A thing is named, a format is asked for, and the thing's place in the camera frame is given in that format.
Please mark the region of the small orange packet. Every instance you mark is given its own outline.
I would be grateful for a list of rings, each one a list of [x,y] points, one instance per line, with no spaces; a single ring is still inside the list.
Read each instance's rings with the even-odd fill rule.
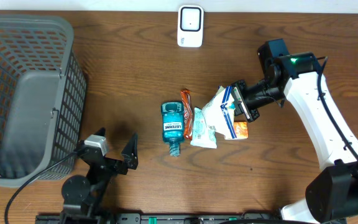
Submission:
[[[235,136],[234,137],[232,137],[231,135],[225,136],[224,137],[225,140],[243,140],[249,137],[247,122],[235,121],[233,127],[234,127]]]

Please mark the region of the yellow snack bag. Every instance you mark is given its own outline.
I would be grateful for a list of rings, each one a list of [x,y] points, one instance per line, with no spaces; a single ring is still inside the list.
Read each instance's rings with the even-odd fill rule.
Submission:
[[[235,106],[231,94],[232,89],[232,86],[220,86],[213,98],[202,109],[207,127],[223,134],[228,139],[237,137],[234,128]]]

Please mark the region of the white wet wipes pack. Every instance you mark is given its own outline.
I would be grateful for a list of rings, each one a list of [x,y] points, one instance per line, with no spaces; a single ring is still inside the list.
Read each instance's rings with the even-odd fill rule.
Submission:
[[[206,125],[202,110],[194,109],[193,134],[190,142],[192,146],[216,149],[215,132]]]

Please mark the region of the red brown snack bar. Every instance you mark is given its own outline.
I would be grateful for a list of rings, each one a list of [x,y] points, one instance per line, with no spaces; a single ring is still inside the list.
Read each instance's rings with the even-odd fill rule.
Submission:
[[[193,135],[193,110],[191,107],[191,96],[190,90],[183,89],[180,92],[181,100],[184,107],[184,122],[185,122],[185,129],[184,129],[184,138],[188,140],[192,140]]]

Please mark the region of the blue mouthwash bottle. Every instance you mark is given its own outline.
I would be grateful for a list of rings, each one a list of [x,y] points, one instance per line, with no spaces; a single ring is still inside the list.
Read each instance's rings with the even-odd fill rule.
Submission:
[[[182,102],[171,101],[161,105],[162,139],[169,145],[172,157],[180,155],[180,144],[185,140],[184,106]]]

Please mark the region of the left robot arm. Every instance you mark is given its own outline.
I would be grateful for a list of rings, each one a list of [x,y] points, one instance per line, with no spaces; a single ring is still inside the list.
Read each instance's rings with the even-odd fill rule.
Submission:
[[[106,129],[101,128],[75,149],[75,155],[89,165],[89,170],[85,176],[74,175],[62,185],[60,223],[116,223],[114,215],[101,208],[101,202],[112,178],[137,169],[138,135],[132,135],[121,152],[123,159],[118,160],[106,157],[109,146],[105,134]]]

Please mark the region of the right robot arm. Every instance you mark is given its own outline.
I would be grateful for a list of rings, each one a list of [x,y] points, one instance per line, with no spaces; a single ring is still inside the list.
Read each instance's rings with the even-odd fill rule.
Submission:
[[[282,220],[332,223],[358,215],[358,139],[338,110],[323,71],[328,59],[311,52],[290,54],[283,39],[258,48],[264,78],[253,86],[232,84],[234,114],[248,122],[258,109],[288,101],[301,118],[318,157],[320,174],[307,186],[305,198],[280,209]]]

